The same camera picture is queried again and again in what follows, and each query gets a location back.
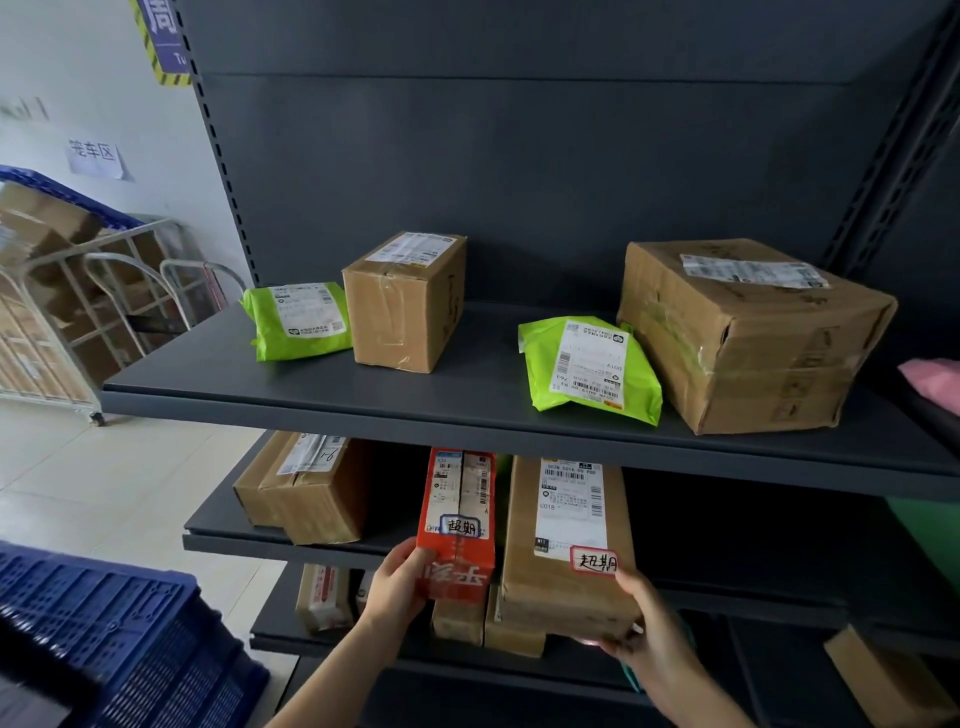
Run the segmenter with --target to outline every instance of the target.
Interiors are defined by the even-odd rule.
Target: blue plastic crate
[[[111,230],[125,231],[143,225],[143,222],[135,217],[98,203],[96,200],[80,194],[77,190],[71,189],[65,184],[60,184],[56,180],[51,180],[46,175],[41,175],[32,169],[0,164],[0,181],[16,182],[25,187],[45,192],[51,197],[56,197],[58,200],[63,200],[71,205],[82,207],[87,212],[99,217],[104,227]]]
[[[89,726],[233,728],[269,678],[188,574],[0,542],[0,610],[103,686]]]

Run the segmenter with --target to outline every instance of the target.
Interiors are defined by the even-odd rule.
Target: white floor tile
[[[0,539],[22,546],[87,556],[114,523],[110,509],[98,505],[0,492]]]
[[[122,516],[216,431],[216,425],[129,419],[90,427],[8,486],[101,504]]]
[[[0,490],[90,427],[72,409],[0,400]]]

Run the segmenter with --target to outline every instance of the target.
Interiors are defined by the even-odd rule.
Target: red packaging
[[[418,582],[428,599],[482,602],[496,564],[491,452],[430,450],[417,546],[437,551]]]

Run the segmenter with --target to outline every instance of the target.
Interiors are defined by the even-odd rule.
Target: hand
[[[426,603],[414,587],[436,556],[431,548],[417,548],[417,539],[411,536],[394,546],[373,575],[367,607],[357,626],[371,629],[383,645],[383,667],[396,659],[407,627]]]
[[[712,680],[704,670],[673,610],[645,576],[620,567],[616,583],[636,599],[644,634],[623,642],[603,640],[604,652],[630,666],[657,709],[677,725],[689,725],[686,709]]]

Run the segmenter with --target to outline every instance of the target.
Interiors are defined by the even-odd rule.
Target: shipping label
[[[550,391],[623,409],[626,331],[567,321]]]
[[[367,260],[376,263],[401,263],[426,268],[440,257],[457,238],[449,235],[431,235],[428,232],[405,232],[391,240]]]
[[[276,474],[329,473],[346,443],[347,438],[339,435],[311,435],[303,432]]]
[[[761,263],[755,260],[726,260],[719,257],[681,254],[684,272],[694,278],[728,283],[759,283],[780,288],[830,288],[827,280],[808,263],[799,260]]]
[[[269,288],[287,336],[322,339],[347,330],[347,323],[325,283],[275,285]]]
[[[443,533],[444,516],[460,513],[460,478],[464,454],[458,450],[439,450],[430,474],[430,501],[426,510],[427,533]]]
[[[602,465],[541,460],[537,501],[538,556],[569,562],[572,546],[607,548]]]

